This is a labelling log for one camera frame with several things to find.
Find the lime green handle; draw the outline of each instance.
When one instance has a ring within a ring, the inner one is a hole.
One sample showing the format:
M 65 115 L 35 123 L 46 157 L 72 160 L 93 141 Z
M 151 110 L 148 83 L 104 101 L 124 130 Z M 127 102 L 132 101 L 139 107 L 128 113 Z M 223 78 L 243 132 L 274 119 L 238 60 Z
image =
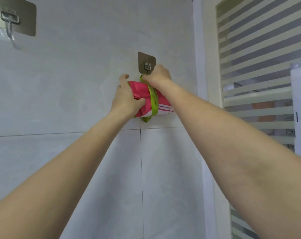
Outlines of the lime green handle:
M 140 76 L 140 81 L 148 85 L 148 89 L 150 92 L 151 110 L 152 110 L 151 116 L 141 118 L 144 122 L 147 123 L 151 120 L 152 116 L 156 116 L 158 114 L 159 102 L 158 102 L 158 95 L 156 90 L 153 87 L 151 87 L 146 81 L 144 81 L 142 77 L 143 75 Z

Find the person's left hand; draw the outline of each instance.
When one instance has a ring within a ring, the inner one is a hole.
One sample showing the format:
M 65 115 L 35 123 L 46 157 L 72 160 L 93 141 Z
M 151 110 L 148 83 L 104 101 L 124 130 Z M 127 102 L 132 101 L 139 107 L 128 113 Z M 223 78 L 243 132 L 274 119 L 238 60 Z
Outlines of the person's left hand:
M 135 100 L 132 89 L 129 87 L 126 79 L 128 74 L 123 74 L 120 77 L 120 85 L 117 87 L 115 97 L 112 102 L 111 111 L 119 111 L 121 113 L 128 113 L 131 117 L 135 116 L 139 109 L 145 105 L 144 98 Z

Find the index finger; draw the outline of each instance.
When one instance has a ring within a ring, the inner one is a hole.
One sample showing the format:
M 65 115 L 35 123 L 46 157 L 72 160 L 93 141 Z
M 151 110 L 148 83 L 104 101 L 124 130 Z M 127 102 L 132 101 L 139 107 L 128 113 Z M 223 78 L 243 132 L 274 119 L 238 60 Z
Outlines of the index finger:
M 126 79 L 129 78 L 129 74 L 123 74 L 121 77 L 120 77 L 120 85 L 121 87 L 125 87 L 125 86 L 128 86 L 128 83 L 126 81 Z

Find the hand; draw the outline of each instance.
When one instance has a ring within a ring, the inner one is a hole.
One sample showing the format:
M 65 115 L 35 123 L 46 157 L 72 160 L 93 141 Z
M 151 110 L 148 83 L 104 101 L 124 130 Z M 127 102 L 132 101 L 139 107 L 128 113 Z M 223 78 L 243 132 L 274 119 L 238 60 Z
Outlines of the hand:
M 150 75 L 143 75 L 143 80 L 147 81 L 148 84 L 160 91 L 161 85 L 167 81 L 171 81 L 172 78 L 168 69 L 163 65 L 156 65 Z
M 120 77 L 120 85 L 117 87 L 111 111 L 119 111 L 133 117 L 145 105 L 146 100 L 144 98 L 135 100 L 132 89 L 126 81 L 128 77 L 128 74 L 123 74 Z

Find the white door frame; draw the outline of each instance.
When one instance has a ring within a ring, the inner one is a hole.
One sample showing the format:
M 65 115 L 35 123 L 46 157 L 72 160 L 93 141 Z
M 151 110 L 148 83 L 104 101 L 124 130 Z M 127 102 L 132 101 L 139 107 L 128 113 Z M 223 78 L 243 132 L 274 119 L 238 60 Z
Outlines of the white door frame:
M 216 5 L 222 0 L 194 0 L 198 96 L 223 107 Z M 231 239 L 230 205 L 202 160 L 206 239 Z

